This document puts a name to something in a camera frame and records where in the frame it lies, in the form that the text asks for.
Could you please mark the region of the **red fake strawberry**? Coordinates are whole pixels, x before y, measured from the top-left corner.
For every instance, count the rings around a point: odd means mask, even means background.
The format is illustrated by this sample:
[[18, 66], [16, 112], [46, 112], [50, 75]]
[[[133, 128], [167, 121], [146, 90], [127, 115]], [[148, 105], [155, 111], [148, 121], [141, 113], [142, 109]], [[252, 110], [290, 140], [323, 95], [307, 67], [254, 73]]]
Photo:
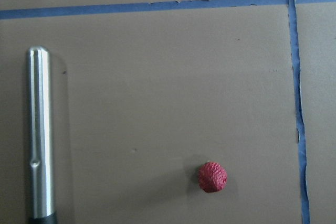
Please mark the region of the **red fake strawberry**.
[[197, 173], [198, 185], [206, 193], [223, 190], [227, 184], [227, 172], [217, 162], [203, 164]]

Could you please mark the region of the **steel muddler black tip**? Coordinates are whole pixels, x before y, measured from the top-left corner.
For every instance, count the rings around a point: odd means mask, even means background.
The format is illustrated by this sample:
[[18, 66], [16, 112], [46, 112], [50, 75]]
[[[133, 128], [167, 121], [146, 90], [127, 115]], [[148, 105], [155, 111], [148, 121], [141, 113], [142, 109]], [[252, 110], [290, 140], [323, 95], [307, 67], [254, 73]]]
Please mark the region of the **steel muddler black tip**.
[[51, 92], [51, 57], [43, 46], [27, 52], [29, 108], [29, 223], [57, 223]]

